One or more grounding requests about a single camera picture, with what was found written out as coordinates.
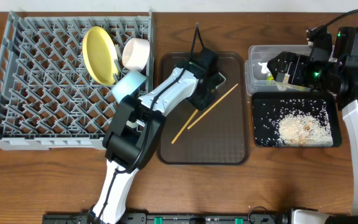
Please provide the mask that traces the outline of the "pink white bowl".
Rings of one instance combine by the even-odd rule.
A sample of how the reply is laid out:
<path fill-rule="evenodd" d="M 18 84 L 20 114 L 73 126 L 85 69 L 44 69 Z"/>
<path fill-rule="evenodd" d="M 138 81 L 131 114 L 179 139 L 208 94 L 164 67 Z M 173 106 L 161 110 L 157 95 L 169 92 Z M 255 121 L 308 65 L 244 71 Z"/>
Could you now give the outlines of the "pink white bowl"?
<path fill-rule="evenodd" d="M 149 59 L 150 42 L 146 39 L 132 38 L 124 47 L 122 64 L 129 70 L 141 72 Z"/>

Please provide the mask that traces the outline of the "brown serving tray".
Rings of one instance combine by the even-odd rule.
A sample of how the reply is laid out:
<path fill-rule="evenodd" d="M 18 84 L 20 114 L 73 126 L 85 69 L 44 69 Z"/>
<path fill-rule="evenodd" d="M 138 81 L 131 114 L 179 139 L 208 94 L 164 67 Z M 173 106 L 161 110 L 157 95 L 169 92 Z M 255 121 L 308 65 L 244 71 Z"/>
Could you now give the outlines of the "brown serving tray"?
<path fill-rule="evenodd" d="M 226 82 L 218 88 L 216 99 L 236 83 L 239 85 L 191 129 L 186 127 L 174 144 L 172 139 L 195 107 L 182 101 L 169 113 L 156 152 L 165 164 L 239 165 L 250 156 L 245 62 L 234 52 L 218 55 L 219 72 L 226 77 Z M 199 116 L 197 113 L 189 125 Z"/>

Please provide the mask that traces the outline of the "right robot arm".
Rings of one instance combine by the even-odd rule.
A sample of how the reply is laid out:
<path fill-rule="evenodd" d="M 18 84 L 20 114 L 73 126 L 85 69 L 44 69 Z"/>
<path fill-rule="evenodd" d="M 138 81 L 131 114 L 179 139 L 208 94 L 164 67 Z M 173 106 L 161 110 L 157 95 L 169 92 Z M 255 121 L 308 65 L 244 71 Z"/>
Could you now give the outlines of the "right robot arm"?
<path fill-rule="evenodd" d="M 329 215 L 310 208 L 291 208 L 279 223 L 358 223 L 358 27 L 340 27 L 332 40 L 326 26 L 307 31 L 309 56 L 281 52 L 267 67 L 276 82 L 285 75 L 292 85 L 334 93 L 351 144 L 354 198 L 350 215 Z"/>

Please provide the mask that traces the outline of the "clear plastic waste bin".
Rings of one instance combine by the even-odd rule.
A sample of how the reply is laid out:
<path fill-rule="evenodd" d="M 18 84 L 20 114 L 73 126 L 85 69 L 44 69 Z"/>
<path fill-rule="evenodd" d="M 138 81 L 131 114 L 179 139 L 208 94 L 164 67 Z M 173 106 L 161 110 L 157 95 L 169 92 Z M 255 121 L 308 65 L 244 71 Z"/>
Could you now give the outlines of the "clear plastic waste bin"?
<path fill-rule="evenodd" d="M 303 86 L 288 84 L 288 75 L 283 82 L 267 81 L 266 74 L 261 73 L 259 62 L 268 62 L 279 53 L 287 51 L 296 54 L 309 55 L 311 46 L 308 45 L 253 45 L 249 48 L 249 59 L 245 62 L 246 66 L 246 88 L 248 95 L 256 92 L 274 91 L 309 91 Z"/>

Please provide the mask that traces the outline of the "yellow plate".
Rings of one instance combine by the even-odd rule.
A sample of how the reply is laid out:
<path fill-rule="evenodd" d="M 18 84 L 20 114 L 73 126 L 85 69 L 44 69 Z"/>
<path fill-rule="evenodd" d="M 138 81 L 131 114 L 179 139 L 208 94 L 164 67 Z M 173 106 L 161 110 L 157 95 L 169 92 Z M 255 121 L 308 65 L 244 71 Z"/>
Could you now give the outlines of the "yellow plate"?
<path fill-rule="evenodd" d="M 82 46 L 85 67 L 91 77 L 101 85 L 113 85 L 118 74 L 116 49 L 110 35 L 99 26 L 86 32 Z"/>

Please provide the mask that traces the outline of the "green orange snack wrapper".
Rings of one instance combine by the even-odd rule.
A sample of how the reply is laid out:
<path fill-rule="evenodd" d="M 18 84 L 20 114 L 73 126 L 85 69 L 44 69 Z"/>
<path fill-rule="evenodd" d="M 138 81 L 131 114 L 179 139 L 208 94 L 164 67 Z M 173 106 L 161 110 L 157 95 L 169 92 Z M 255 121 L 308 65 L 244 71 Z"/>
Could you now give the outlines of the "green orange snack wrapper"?
<path fill-rule="evenodd" d="M 268 73 L 266 76 L 267 81 L 274 81 L 273 75 L 271 73 Z"/>

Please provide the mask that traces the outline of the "leftover rice pile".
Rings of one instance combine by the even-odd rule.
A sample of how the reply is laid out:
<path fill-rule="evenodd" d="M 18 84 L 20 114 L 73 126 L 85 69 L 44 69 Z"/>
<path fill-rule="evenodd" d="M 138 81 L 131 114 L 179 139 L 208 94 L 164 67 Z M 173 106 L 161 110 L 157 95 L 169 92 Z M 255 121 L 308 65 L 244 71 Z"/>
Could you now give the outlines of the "leftover rice pile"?
<path fill-rule="evenodd" d="M 334 140 L 322 99 L 262 99 L 253 106 L 254 137 L 263 147 L 331 147 Z"/>

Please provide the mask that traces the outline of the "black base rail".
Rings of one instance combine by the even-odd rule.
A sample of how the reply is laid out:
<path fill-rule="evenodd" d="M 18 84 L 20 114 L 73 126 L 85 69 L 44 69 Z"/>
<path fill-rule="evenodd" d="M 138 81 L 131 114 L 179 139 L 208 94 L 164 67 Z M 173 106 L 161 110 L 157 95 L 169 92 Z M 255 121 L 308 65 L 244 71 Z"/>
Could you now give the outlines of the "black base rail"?
<path fill-rule="evenodd" d="M 271 214 L 255 213 L 249 216 L 216 215 L 146 215 L 144 213 L 127 213 L 118 224 L 274 224 L 274 223 L 358 223 L 358 216 L 328 215 L 313 210 L 294 210 L 291 214 L 277 217 Z"/>

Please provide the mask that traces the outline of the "light blue bowl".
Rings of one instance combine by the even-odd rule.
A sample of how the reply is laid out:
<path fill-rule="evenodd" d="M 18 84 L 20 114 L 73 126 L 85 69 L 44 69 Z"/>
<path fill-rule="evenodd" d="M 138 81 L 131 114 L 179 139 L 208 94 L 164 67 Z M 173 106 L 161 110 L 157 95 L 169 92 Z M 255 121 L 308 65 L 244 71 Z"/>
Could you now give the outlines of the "light blue bowl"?
<path fill-rule="evenodd" d="M 137 70 L 131 70 L 127 73 L 112 88 L 112 95 L 117 103 L 120 103 L 125 96 L 131 95 L 133 92 L 138 90 L 146 79 L 147 77 Z"/>

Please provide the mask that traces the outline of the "grey plastic dishwasher rack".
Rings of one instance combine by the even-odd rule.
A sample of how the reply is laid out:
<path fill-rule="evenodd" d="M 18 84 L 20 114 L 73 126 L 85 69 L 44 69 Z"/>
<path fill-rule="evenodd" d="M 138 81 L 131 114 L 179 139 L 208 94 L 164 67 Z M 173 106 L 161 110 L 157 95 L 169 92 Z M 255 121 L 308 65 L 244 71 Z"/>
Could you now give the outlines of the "grey plastic dishwasher rack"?
<path fill-rule="evenodd" d="M 128 41 L 155 39 L 153 14 L 20 17 L 9 13 L 0 47 L 0 149 L 103 148 L 118 103 L 112 86 L 97 83 L 85 67 L 83 38 L 94 26 L 103 28 L 114 43 L 114 81 L 128 73 L 121 57 Z"/>

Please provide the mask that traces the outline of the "white napkin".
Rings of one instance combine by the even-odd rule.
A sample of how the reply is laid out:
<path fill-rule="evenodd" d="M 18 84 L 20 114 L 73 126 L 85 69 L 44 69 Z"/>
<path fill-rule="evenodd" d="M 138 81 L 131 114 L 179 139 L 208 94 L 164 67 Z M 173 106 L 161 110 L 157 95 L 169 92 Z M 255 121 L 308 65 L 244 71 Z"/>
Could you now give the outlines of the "white napkin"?
<path fill-rule="evenodd" d="M 258 65 L 261 67 L 262 74 L 270 74 L 270 70 L 267 67 L 267 62 L 259 62 Z"/>

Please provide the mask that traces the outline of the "black food waste tray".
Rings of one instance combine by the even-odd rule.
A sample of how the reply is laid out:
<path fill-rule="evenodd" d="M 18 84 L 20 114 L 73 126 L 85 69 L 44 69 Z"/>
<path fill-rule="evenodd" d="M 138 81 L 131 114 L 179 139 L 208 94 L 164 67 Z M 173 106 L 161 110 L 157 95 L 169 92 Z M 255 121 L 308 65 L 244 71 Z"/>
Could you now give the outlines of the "black food waste tray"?
<path fill-rule="evenodd" d="M 334 97 L 323 92 L 252 95 L 254 137 L 262 147 L 338 147 L 342 137 Z"/>

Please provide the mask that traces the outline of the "wooden chopstick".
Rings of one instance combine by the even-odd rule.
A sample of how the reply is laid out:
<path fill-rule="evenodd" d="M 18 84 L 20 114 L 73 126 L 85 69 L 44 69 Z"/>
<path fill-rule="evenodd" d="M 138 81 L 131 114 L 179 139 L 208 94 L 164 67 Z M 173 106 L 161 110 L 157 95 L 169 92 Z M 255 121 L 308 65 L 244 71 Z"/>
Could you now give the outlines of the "wooden chopstick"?
<path fill-rule="evenodd" d="M 214 107 L 216 107 L 225 97 L 227 97 L 239 84 L 236 83 L 231 89 L 229 89 L 223 96 L 221 96 L 216 102 L 214 102 L 205 112 L 203 112 L 197 119 L 195 119 L 187 129 L 191 129 L 196 123 L 204 118 Z"/>
<path fill-rule="evenodd" d="M 180 137 L 182 132 L 185 130 L 185 128 L 189 125 L 191 120 L 195 117 L 195 115 L 198 113 L 198 110 L 195 109 L 194 112 L 191 114 L 191 116 L 187 119 L 187 121 L 184 123 L 184 125 L 180 128 L 179 132 L 175 135 L 175 137 L 172 139 L 171 144 L 174 144 L 176 140 Z"/>

